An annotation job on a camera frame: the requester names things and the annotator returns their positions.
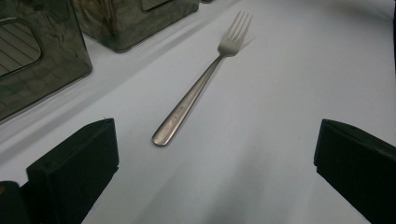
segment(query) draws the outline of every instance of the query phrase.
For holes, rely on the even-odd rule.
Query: utensil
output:
[[[169,144],[219,62],[225,57],[233,57],[241,49],[252,17],[245,12],[242,15],[241,12],[238,13],[227,33],[221,39],[218,48],[219,57],[209,65],[153,135],[152,141],[156,146],[165,147]]]

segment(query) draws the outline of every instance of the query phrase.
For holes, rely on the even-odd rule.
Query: tabletop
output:
[[[151,142],[218,56],[238,11],[246,44],[220,63],[168,147]],[[396,146],[390,0],[215,0],[124,53],[84,36],[93,71],[0,126],[0,179],[84,125],[114,118],[115,173],[83,223],[368,223],[313,164],[323,119]]]

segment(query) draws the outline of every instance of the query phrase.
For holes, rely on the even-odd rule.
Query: white table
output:
[[[93,72],[0,126],[0,179],[84,125],[114,118],[120,169],[84,223],[368,223],[316,173],[322,119],[396,146],[391,0],[215,0],[132,50],[86,38]],[[169,147],[151,136],[239,10],[222,62]]]

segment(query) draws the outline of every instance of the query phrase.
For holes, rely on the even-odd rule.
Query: fork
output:
[[[209,65],[152,136],[152,141],[157,147],[165,147],[172,140],[219,62],[225,57],[233,57],[241,49],[252,17],[245,12],[242,15],[241,12],[238,13],[230,28],[221,39],[218,48],[219,57]]]

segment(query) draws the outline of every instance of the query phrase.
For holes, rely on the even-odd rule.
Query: transparent plastic container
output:
[[[198,10],[200,0],[73,0],[82,31],[116,52]]]
[[[91,70],[69,0],[0,1],[0,119]]]

